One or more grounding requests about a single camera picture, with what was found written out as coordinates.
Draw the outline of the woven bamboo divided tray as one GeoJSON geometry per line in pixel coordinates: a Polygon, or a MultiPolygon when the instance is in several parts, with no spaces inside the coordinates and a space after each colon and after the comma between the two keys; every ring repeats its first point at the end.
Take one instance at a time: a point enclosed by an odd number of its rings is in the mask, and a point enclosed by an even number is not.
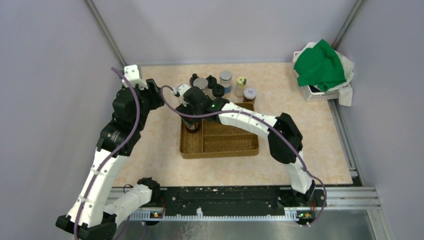
{"type": "Polygon", "coordinates": [[[246,130],[202,120],[195,129],[181,123],[179,152],[183,159],[247,157],[259,154],[259,137],[246,130]]]}

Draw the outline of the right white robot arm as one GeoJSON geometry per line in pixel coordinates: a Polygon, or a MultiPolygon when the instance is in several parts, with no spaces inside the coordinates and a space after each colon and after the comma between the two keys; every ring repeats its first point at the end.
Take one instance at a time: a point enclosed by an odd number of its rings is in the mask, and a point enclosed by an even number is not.
{"type": "Polygon", "coordinates": [[[172,93],[181,102],[177,112],[187,122],[210,120],[265,139],[272,158],[282,163],[289,174],[294,202],[307,206],[313,200],[315,182],[307,173],[303,160],[303,136],[289,114],[272,116],[257,113],[226,98],[211,99],[198,87],[187,84],[181,84],[172,93]]]}

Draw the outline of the red lid sauce jar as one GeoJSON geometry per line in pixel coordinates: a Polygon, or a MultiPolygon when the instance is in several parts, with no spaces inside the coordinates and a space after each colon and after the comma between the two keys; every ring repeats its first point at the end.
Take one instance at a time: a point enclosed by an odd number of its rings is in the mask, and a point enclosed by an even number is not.
{"type": "Polygon", "coordinates": [[[196,133],[199,131],[202,120],[199,118],[192,118],[192,117],[183,117],[183,122],[185,124],[185,129],[189,133],[196,133]]]}

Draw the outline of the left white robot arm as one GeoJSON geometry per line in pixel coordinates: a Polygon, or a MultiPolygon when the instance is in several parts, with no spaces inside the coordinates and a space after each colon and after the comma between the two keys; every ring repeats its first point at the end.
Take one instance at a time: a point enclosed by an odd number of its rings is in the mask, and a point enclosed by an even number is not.
{"type": "Polygon", "coordinates": [[[141,138],[148,114],[165,103],[160,87],[150,78],[123,78],[123,86],[112,102],[111,121],[100,132],[94,160],[73,207],[57,218],[57,228],[76,240],[112,240],[119,225],[139,207],[154,207],[160,202],[160,184],[150,177],[114,202],[107,199],[124,163],[141,138]]]}

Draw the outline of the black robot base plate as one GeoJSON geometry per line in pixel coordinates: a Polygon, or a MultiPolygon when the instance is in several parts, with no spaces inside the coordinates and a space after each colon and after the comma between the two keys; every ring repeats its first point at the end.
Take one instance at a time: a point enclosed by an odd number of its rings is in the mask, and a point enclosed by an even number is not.
{"type": "Polygon", "coordinates": [[[289,208],[318,210],[325,205],[323,190],[309,196],[289,186],[186,186],[161,188],[143,209],[159,209],[166,217],[194,216],[200,209],[206,217],[282,216],[289,208]]]}

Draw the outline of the white plastic basket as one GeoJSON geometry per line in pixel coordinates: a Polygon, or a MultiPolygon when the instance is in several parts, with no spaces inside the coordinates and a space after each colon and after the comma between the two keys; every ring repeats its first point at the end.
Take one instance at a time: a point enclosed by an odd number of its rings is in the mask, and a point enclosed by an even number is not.
{"type": "Polygon", "coordinates": [[[301,86],[300,89],[307,102],[334,100],[340,96],[337,90],[323,92],[311,85],[301,86]]]}

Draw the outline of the silver lid jar blue label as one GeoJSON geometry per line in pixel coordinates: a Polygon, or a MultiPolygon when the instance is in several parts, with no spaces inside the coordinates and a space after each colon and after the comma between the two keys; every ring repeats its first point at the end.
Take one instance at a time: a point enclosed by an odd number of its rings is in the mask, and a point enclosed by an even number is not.
{"type": "Polygon", "coordinates": [[[228,98],[232,92],[233,75],[229,70],[224,70],[219,75],[220,85],[224,87],[224,96],[228,98]]]}

